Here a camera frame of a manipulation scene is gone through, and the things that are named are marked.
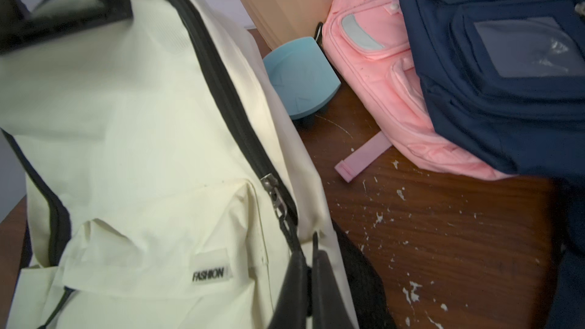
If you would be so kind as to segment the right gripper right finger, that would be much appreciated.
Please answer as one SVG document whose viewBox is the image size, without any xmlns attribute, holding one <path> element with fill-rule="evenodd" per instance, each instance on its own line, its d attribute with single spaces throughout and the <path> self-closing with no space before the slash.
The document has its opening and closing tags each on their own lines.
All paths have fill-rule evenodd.
<svg viewBox="0 0 585 329">
<path fill-rule="evenodd" d="M 312 236 L 312 327 L 351 329 L 350 316 L 326 251 L 319 248 L 318 233 Z"/>
</svg>

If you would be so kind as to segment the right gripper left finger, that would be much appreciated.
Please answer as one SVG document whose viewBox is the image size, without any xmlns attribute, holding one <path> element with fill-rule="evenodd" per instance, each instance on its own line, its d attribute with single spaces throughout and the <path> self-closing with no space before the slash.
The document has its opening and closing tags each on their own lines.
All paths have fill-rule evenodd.
<svg viewBox="0 0 585 329">
<path fill-rule="evenodd" d="M 309 267 L 301 251 L 289 259 L 269 329 L 305 329 L 309 313 Z"/>
</svg>

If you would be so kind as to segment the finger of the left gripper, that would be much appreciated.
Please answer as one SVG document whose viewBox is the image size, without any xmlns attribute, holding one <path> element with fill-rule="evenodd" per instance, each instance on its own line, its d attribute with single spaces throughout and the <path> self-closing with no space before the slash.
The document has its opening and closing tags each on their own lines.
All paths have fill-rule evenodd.
<svg viewBox="0 0 585 329">
<path fill-rule="evenodd" d="M 10 53 L 132 17 L 130 0 L 44 0 L 33 13 L 1 26 L 1 51 Z"/>
</svg>

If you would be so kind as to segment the cream white backpack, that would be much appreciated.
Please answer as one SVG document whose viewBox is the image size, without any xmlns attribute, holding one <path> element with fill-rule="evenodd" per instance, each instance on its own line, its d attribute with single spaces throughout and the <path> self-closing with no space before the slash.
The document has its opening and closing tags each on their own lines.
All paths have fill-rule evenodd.
<svg viewBox="0 0 585 329">
<path fill-rule="evenodd" d="M 333 222 L 254 38 L 204 0 L 1 51 L 1 131 L 27 175 L 10 328 L 268 328 L 289 259 L 326 251 L 353 328 L 393 328 Z"/>
</svg>

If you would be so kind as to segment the navy blue backpack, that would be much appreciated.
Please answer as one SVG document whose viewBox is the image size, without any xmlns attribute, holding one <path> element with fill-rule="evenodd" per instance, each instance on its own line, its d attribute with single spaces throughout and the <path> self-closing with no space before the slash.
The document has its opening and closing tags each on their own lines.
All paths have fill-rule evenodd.
<svg viewBox="0 0 585 329">
<path fill-rule="evenodd" d="M 507 175 L 560 184 L 546 327 L 584 326 L 584 0 L 400 0 L 435 131 Z"/>
</svg>

